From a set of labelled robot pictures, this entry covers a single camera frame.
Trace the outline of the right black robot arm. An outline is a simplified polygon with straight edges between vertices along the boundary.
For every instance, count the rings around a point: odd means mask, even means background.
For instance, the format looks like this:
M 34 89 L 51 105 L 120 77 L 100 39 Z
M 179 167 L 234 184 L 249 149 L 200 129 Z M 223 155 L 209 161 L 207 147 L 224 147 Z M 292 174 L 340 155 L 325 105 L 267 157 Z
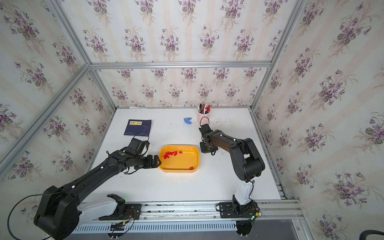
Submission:
M 221 130 L 211 130 L 209 125 L 199 128 L 202 135 L 200 142 L 201 152 L 214 156 L 216 151 L 223 149 L 231 157 L 234 172 L 241 183 L 233 195 L 232 206 L 237 215 L 248 210 L 255 210 L 252 193 L 255 189 L 255 180 L 261 176 L 266 166 L 254 141 L 250 138 L 244 140 L 224 134 Z

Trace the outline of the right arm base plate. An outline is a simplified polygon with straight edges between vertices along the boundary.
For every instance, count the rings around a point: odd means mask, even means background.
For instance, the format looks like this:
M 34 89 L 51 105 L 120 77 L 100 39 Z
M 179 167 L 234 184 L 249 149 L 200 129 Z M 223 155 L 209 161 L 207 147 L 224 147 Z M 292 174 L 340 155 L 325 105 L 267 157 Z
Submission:
M 260 208 L 255 201 L 245 205 L 239 205 L 235 202 L 222 202 L 215 206 L 222 219 L 246 218 L 255 219 L 260 215 Z

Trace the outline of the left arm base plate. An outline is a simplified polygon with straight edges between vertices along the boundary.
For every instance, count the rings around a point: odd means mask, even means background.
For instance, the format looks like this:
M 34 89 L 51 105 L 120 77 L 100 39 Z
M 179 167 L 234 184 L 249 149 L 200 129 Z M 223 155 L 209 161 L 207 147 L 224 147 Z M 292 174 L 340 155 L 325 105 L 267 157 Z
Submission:
M 140 218 L 141 214 L 141 204 L 125 204 L 124 207 L 117 206 L 115 211 L 109 215 L 109 216 L 103 216 L 98 218 L 100 221 L 112 221 L 112 220 L 128 220 L 130 218 L 133 218 L 135 220 L 138 220 Z

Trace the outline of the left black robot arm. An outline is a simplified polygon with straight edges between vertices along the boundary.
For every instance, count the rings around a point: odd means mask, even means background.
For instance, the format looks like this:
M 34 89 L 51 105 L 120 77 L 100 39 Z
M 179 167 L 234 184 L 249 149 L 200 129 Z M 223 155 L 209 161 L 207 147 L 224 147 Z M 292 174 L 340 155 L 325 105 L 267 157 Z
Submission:
M 94 169 L 60 188 L 46 189 L 35 214 L 34 225 L 55 240 L 68 237 L 77 226 L 99 218 L 117 220 L 126 216 L 126 202 L 116 194 L 83 203 L 83 200 L 110 178 L 133 167 L 154 169 L 161 165 L 157 155 L 142 156 L 125 147 L 109 153 Z

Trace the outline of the yellow plastic storage box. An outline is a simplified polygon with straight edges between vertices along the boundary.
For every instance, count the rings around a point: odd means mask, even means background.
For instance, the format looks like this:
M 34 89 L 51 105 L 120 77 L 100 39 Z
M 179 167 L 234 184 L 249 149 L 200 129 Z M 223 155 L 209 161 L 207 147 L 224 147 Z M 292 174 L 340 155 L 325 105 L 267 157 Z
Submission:
M 182 151 L 182 154 L 171 156 L 169 159 L 164 159 L 165 152 Z M 200 165 L 200 154 L 197 147 L 192 145 L 168 145 L 164 146 L 160 153 L 159 158 L 162 164 L 159 168 L 166 173 L 193 173 Z

